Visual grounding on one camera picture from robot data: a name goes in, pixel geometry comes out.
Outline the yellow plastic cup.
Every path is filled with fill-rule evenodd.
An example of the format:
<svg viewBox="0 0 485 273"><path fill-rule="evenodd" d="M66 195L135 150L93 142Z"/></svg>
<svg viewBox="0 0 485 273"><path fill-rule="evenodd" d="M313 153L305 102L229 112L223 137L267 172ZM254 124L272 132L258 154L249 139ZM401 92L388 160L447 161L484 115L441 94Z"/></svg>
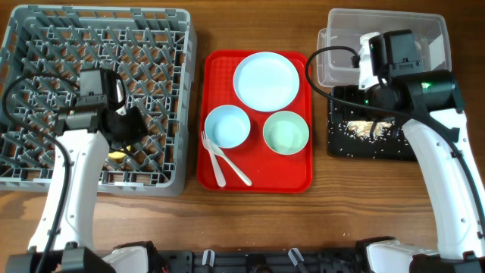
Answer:
<svg viewBox="0 0 485 273"><path fill-rule="evenodd" d="M131 146L124 146L120 149L113 150L108 153L108 159L117 163L122 162L128 155L132 154Z"/></svg>

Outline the rice and food scraps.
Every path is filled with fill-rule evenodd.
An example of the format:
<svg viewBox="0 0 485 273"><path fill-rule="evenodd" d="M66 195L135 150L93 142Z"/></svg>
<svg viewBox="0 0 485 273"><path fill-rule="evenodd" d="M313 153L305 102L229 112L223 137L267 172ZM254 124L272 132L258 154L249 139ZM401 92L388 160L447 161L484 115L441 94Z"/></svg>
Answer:
<svg viewBox="0 0 485 273"><path fill-rule="evenodd" d="M327 118L327 151L331 156L391 158L403 140L394 121L344 121L337 111Z"/></svg>

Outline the green bowl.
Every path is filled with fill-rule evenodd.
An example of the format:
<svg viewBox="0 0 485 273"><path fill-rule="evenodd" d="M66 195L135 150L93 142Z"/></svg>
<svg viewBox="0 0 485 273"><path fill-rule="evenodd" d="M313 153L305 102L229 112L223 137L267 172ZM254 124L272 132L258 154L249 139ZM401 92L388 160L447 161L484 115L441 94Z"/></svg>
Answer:
<svg viewBox="0 0 485 273"><path fill-rule="evenodd" d="M266 145L280 155L294 155L302 151L310 139L305 119L292 111L278 111L264 123Z"/></svg>

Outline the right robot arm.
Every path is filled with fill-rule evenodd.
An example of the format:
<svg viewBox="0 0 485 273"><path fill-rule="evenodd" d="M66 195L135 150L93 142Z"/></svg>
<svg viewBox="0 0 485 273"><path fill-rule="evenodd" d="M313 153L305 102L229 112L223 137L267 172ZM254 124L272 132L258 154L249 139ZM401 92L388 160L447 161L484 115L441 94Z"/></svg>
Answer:
<svg viewBox="0 0 485 273"><path fill-rule="evenodd" d="M395 239L365 247L371 272L482 272L484 187L468 142L465 103L448 70L425 71L410 30L360 38L359 83L365 104L405 114L433 208L437 248Z"/></svg>

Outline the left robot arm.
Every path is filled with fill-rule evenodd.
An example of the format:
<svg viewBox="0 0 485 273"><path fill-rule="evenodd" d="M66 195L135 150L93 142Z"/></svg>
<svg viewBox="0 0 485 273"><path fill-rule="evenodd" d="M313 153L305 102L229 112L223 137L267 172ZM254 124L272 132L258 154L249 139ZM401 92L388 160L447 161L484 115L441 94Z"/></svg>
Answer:
<svg viewBox="0 0 485 273"><path fill-rule="evenodd" d="M152 243L128 243L105 257L93 246L93 215L103 164L112 150L126 151L148 133L136 108L124 114L122 76L84 69L75 83L74 106L56 110L52 133L37 136L55 145L55 164L45 208L27 253L8 258L8 272L152 272Z"/></svg>

